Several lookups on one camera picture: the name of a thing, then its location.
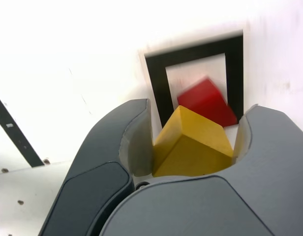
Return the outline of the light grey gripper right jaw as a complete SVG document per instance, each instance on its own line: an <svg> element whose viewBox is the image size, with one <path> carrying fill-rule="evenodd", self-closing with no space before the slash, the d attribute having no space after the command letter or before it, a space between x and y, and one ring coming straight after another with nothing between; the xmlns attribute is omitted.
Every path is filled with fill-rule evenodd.
<svg viewBox="0 0 303 236"><path fill-rule="evenodd" d="M231 167L158 178L123 200L103 236L303 236L303 132L283 112L251 107Z"/></svg>

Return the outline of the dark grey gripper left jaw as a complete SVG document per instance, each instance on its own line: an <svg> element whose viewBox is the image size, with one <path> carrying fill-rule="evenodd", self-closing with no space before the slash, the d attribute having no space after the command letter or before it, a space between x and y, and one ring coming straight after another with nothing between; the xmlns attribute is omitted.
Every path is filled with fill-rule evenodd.
<svg viewBox="0 0 303 236"><path fill-rule="evenodd" d="M135 178L153 169L151 104L129 100L85 137L40 230L42 236L97 236Z"/></svg>

